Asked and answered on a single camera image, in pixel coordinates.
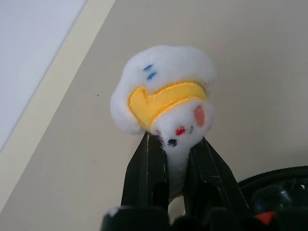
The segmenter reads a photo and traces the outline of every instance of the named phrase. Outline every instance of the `white fluffy fabric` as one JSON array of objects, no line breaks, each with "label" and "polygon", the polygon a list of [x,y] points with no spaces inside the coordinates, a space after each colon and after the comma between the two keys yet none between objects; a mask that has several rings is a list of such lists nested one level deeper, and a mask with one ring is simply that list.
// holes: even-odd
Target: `white fluffy fabric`
[{"label": "white fluffy fabric", "polygon": [[[215,68],[201,50],[187,46],[156,46],[133,56],[126,64],[121,80],[111,97],[111,115],[127,133],[145,132],[128,108],[128,97],[136,88],[146,87],[153,93],[163,86],[181,80],[197,82],[209,94],[215,79]],[[196,108],[202,108],[204,123],[199,126]],[[181,194],[186,175],[188,154],[209,130],[214,109],[208,101],[191,100],[162,113],[151,127],[159,135],[168,158],[170,197]],[[185,132],[176,135],[178,128]]]}]

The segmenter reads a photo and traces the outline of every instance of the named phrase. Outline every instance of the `yellow hat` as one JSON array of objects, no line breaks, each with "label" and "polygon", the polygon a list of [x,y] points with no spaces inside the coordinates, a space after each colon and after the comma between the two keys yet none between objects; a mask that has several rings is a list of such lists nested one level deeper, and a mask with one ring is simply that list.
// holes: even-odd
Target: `yellow hat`
[{"label": "yellow hat", "polygon": [[202,87],[193,81],[179,81],[149,94],[145,87],[135,89],[128,98],[128,108],[147,131],[154,121],[174,106],[198,99],[206,101]]}]

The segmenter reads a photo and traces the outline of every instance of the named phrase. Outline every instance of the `pink cheek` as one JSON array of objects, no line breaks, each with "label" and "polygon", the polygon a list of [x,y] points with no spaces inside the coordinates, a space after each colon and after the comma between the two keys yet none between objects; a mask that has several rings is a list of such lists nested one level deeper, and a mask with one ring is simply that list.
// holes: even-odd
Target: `pink cheek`
[{"label": "pink cheek", "polygon": [[194,119],[196,120],[196,124],[198,127],[202,127],[205,122],[205,114],[202,106],[197,106],[197,108],[193,112]]}]

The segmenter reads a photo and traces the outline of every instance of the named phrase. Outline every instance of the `plush toy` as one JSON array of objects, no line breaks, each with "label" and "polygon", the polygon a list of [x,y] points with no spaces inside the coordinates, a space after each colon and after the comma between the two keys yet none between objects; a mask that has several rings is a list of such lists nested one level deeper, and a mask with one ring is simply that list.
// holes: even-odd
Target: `plush toy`
[{"label": "plush toy", "polygon": [[111,115],[122,130],[159,136],[170,198],[181,194],[189,151],[212,124],[208,94],[214,79],[214,66],[201,50],[156,46],[128,61],[111,97]]}]

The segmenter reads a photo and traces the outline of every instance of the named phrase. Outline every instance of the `blue embroidered marks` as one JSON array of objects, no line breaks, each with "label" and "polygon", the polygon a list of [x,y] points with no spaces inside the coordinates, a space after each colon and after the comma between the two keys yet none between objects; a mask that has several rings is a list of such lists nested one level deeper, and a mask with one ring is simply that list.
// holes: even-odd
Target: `blue embroidered marks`
[{"label": "blue embroidered marks", "polygon": [[[152,69],[153,64],[147,65],[143,71],[144,72],[149,72]],[[151,80],[154,76],[156,76],[157,72],[152,72],[151,74],[148,75],[147,80]]]}]

